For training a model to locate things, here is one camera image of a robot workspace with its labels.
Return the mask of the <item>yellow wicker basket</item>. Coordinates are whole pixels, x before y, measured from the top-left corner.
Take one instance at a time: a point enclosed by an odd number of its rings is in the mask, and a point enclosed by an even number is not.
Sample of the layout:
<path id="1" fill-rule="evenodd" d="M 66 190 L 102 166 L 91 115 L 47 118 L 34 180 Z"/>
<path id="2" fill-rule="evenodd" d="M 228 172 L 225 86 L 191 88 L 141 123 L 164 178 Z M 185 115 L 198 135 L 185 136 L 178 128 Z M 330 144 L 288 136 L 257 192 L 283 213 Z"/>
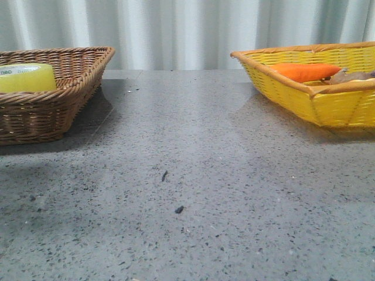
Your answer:
<path id="1" fill-rule="evenodd" d="M 349 71 L 374 70 L 374 42 L 312 44 L 232 52 L 255 88 L 296 116 L 325 127 L 373 127 L 374 80 L 326 85 L 297 83 L 275 71 L 279 63 L 326 63 Z"/>

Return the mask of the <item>brown object in basket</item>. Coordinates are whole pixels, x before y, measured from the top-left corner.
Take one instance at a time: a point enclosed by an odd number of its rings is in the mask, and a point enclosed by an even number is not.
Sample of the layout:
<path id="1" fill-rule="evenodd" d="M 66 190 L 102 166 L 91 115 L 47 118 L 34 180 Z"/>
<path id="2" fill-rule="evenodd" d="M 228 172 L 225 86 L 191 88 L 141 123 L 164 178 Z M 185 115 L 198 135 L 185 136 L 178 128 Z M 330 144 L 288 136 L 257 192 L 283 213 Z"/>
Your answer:
<path id="1" fill-rule="evenodd" d="M 335 85 L 350 81 L 365 81 L 374 78 L 374 70 L 370 72 L 356 71 L 352 73 L 348 73 L 347 71 L 347 68 L 343 68 L 335 75 L 322 79 L 321 82 L 328 85 Z"/>

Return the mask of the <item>white pleated curtain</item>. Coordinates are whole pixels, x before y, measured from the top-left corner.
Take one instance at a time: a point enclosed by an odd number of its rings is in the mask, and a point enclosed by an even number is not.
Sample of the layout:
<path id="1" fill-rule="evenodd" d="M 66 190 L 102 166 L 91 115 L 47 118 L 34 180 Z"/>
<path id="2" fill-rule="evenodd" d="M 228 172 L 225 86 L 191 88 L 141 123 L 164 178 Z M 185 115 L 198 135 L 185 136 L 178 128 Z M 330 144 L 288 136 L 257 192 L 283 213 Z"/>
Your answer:
<path id="1" fill-rule="evenodd" d="M 1 50 L 111 46 L 112 70 L 234 69 L 234 51 L 372 40 L 373 1 L 1 2 Z"/>

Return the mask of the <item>orange plush carrot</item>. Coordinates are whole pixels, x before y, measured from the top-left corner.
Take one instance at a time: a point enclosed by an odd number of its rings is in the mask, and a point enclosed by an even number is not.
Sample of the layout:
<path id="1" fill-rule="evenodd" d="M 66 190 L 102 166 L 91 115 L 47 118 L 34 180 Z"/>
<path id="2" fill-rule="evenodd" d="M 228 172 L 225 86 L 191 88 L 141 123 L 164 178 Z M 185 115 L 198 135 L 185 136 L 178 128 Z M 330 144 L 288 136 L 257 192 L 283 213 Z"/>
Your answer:
<path id="1" fill-rule="evenodd" d="M 299 83 L 321 80 L 335 75 L 341 68 L 331 64 L 281 63 L 270 66 L 277 73 Z"/>

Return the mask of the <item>yellow packing tape roll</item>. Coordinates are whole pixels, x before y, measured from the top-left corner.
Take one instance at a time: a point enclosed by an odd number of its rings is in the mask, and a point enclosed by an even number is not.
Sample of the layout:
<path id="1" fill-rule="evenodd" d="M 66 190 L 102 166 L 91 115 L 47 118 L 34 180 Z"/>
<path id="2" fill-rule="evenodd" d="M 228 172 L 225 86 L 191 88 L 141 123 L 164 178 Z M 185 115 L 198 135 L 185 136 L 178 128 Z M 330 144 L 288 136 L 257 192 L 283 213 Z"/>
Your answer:
<path id="1" fill-rule="evenodd" d="M 53 67 L 23 63 L 1 66 L 1 92 L 40 92 L 56 90 Z"/>

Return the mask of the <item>brown wicker basket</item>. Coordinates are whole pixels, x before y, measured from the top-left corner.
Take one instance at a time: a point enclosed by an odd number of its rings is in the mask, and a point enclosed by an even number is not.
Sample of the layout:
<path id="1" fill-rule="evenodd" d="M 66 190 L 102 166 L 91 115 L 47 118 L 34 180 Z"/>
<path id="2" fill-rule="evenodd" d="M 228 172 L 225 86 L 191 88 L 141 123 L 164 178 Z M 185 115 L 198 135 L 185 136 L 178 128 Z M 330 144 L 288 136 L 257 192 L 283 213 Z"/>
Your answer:
<path id="1" fill-rule="evenodd" d="M 1 94 L 1 144 L 55 141 L 101 84 L 115 53 L 110 46 L 33 49 L 1 52 L 1 64 L 46 63 L 57 88 L 46 92 Z"/>

